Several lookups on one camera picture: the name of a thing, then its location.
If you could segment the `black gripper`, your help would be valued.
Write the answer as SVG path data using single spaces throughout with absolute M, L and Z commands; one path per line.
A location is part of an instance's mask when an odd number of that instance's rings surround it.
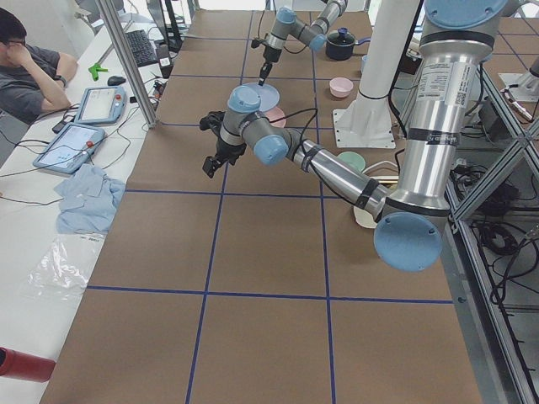
M 272 64 L 278 62 L 280 59 L 280 55 L 283 50 L 283 39 L 276 36 L 267 36 L 265 39 L 252 39 L 251 47 L 253 49 L 259 47 L 260 45 L 264 46 L 265 63 L 262 65 L 259 71 L 258 85 L 263 87 L 271 72 Z
M 234 165 L 240 156 L 246 151 L 247 145 L 240 136 L 228 132 L 223 126 L 225 113 L 223 111 L 211 111 L 207 116 L 200 119 L 201 130 L 211 130 L 216 136 L 216 154 L 205 158 L 203 171 L 209 178 L 214 178 L 215 173 L 227 162 Z

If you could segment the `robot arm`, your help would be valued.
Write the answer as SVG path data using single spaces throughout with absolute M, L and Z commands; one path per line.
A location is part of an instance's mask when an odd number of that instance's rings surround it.
M 260 87 L 265 85 L 273 65 L 279 61 L 289 36 L 299 40 L 312 51 L 319 51 L 323 47 L 329 28 L 348 7 L 346 0 L 331 0 L 324 3 L 325 8 L 310 24 L 300 20 L 291 8 L 279 8 L 271 31 L 264 38 L 252 40 L 252 48 L 260 45 L 264 47 L 264 64 L 260 69 L 258 81 Z
M 260 96 L 247 86 L 232 90 L 225 111 L 200 120 L 217 138 L 206 158 L 208 175 L 247 148 L 265 165 L 284 159 L 316 175 L 331 191 L 369 212 L 376 222 L 378 256 L 403 271 L 432 265 L 442 249 L 450 207 L 444 192 L 460 140 L 476 67 L 493 51 L 502 1 L 428 1 L 419 51 L 424 65 L 410 122 L 398 185 L 387 189 L 355 171 L 295 129 L 274 127 Z

